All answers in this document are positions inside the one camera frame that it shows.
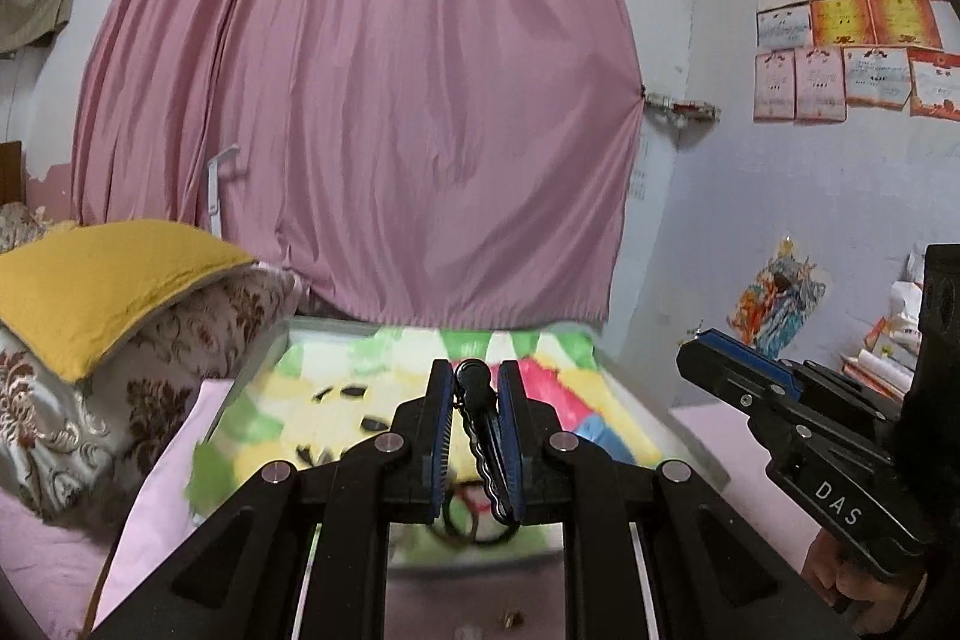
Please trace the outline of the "person right hand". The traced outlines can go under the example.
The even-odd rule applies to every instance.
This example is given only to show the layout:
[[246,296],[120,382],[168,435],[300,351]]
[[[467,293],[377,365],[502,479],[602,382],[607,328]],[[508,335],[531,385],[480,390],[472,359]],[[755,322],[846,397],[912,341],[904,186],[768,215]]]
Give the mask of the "person right hand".
[[800,575],[832,608],[843,599],[859,604],[859,614],[853,619],[857,635],[887,633],[907,619],[916,611],[928,581],[927,575],[916,573],[877,580],[827,530],[814,537]]

